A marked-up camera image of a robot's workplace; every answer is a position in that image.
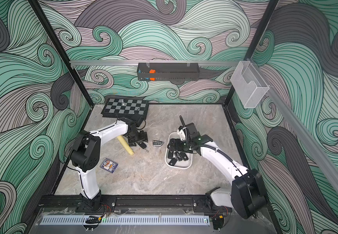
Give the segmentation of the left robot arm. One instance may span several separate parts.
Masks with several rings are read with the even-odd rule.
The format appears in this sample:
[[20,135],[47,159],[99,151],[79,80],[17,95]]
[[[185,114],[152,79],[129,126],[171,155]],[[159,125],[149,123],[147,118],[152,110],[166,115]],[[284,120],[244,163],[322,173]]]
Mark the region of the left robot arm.
[[96,211],[101,207],[101,190],[96,177],[101,146],[117,138],[127,153],[133,155],[133,146],[144,147],[148,142],[147,133],[140,128],[144,122],[142,118],[136,121],[122,117],[98,130],[79,132],[69,158],[79,175],[82,201],[92,210]]

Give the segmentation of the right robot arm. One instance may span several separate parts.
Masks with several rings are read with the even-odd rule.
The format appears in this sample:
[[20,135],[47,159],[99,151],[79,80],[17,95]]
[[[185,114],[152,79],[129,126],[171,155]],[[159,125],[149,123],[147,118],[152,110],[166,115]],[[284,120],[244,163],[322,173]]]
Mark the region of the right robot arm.
[[267,192],[262,175],[256,169],[248,169],[223,152],[208,135],[201,135],[194,123],[181,125],[177,138],[170,138],[167,145],[171,156],[169,166],[186,161],[187,154],[197,154],[213,164],[227,179],[229,190],[215,188],[207,193],[209,209],[233,208],[239,216],[248,219],[266,206]]

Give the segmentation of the black VW key top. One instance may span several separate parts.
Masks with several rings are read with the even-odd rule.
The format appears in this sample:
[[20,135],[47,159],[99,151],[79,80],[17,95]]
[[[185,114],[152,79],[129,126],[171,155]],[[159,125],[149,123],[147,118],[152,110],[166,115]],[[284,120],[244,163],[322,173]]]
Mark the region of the black VW key top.
[[177,159],[176,158],[172,158],[169,162],[170,166],[175,166],[175,164],[177,163]]

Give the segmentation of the silver BMW key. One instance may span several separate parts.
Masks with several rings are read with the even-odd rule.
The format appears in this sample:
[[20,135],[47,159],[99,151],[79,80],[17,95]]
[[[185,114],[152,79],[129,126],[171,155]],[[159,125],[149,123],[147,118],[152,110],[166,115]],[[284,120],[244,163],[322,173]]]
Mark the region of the silver BMW key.
[[163,141],[159,141],[159,140],[153,140],[153,141],[152,141],[152,145],[153,145],[153,146],[159,147],[159,146],[162,146],[163,144],[164,144]]

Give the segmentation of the white plastic storage box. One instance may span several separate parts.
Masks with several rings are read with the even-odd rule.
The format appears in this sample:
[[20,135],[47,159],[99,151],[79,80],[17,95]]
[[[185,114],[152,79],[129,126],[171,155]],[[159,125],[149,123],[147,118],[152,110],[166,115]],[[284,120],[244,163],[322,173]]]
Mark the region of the white plastic storage box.
[[[180,137],[176,132],[171,133],[168,137],[166,146],[169,144],[169,141],[172,138],[180,138]],[[186,153],[188,160],[177,161],[174,165],[170,164],[171,159],[168,158],[168,155],[169,155],[169,149],[166,148],[166,153],[165,153],[165,156],[164,156],[164,162],[168,167],[185,170],[185,169],[190,168],[191,165],[192,165],[193,154],[191,154],[191,153]]]

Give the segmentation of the black vw key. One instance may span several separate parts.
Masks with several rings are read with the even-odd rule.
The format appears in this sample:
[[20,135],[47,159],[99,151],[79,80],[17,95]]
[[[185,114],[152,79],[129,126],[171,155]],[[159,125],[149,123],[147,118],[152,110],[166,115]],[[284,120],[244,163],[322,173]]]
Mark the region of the black vw key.
[[173,151],[171,151],[171,150],[169,150],[168,151],[168,159],[173,159],[173,157],[174,157],[174,152]]
[[172,158],[169,162],[170,166],[175,166],[175,164],[177,163],[177,159],[176,158]]

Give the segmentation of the black flip key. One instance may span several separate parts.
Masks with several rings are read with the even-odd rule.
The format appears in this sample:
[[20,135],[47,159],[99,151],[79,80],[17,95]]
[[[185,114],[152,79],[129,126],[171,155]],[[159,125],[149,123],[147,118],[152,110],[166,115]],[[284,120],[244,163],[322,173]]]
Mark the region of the black flip key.
[[144,142],[140,142],[138,143],[138,145],[142,148],[142,149],[146,149],[147,145]]

